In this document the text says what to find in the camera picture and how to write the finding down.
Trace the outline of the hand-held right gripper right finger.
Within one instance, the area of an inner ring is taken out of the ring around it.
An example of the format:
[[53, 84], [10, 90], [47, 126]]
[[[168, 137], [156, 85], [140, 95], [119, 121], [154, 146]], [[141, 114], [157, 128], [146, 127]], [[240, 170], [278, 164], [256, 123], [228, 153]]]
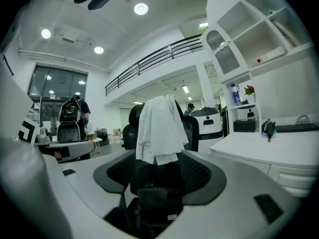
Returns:
[[[227, 178], [224, 191], [204, 206], [185, 206], [161, 239], [270, 239], [292, 219], [300, 200], [258, 168], [190, 151], [191, 156], [220, 167]], [[254, 197], [268, 194], [283, 211], [269, 224]]]

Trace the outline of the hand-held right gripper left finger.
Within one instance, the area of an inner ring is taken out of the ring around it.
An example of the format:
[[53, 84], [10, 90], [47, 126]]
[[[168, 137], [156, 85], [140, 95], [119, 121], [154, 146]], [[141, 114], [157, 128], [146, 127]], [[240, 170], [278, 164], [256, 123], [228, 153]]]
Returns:
[[61, 207], [74, 239], [130, 239], [131, 235], [103, 218], [119, 206], [121, 196], [108, 193], [93, 178], [99, 166], [125, 152], [115, 152], [84, 161], [59, 164], [50, 155], [44, 161], [54, 196]]

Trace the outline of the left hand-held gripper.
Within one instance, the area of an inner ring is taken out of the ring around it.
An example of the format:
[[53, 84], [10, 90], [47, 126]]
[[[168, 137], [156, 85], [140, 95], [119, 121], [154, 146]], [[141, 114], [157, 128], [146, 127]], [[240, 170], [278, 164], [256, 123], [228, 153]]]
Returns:
[[30, 120], [33, 101], [22, 91], [3, 65], [0, 66], [0, 138], [36, 144], [42, 154], [61, 162], [76, 161], [96, 148], [93, 141], [50, 141], [46, 129]]

